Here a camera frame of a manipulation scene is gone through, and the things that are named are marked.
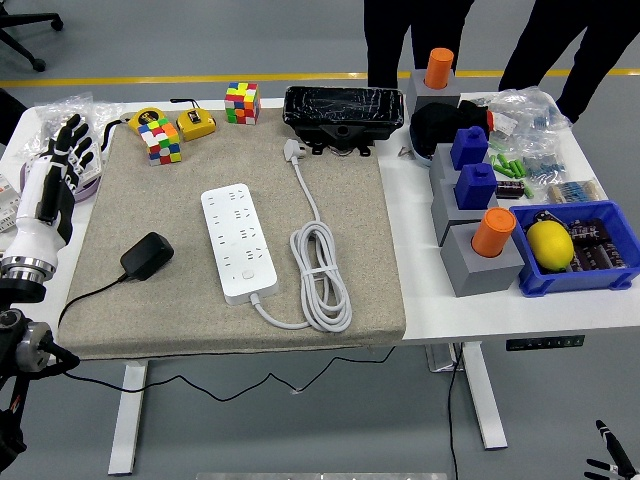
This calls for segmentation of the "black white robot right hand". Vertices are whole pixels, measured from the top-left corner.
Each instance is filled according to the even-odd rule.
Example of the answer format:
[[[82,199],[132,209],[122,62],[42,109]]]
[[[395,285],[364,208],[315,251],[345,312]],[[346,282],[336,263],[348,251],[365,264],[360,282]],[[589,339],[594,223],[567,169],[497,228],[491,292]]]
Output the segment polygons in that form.
[[[638,479],[639,470],[632,464],[617,437],[602,420],[597,419],[595,425],[613,463],[588,458],[586,462],[589,466],[606,472],[606,475],[587,471],[584,476],[587,479]]]

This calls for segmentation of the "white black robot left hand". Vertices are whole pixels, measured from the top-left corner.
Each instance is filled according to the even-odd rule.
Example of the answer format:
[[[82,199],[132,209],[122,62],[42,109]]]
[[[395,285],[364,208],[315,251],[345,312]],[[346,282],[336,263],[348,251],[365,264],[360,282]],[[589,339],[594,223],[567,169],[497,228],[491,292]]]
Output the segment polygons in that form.
[[[93,159],[92,144],[88,123],[75,114],[35,158],[22,189],[17,234],[2,258],[5,269],[11,262],[57,264],[58,252],[72,236],[74,193],[83,171],[81,162]]]

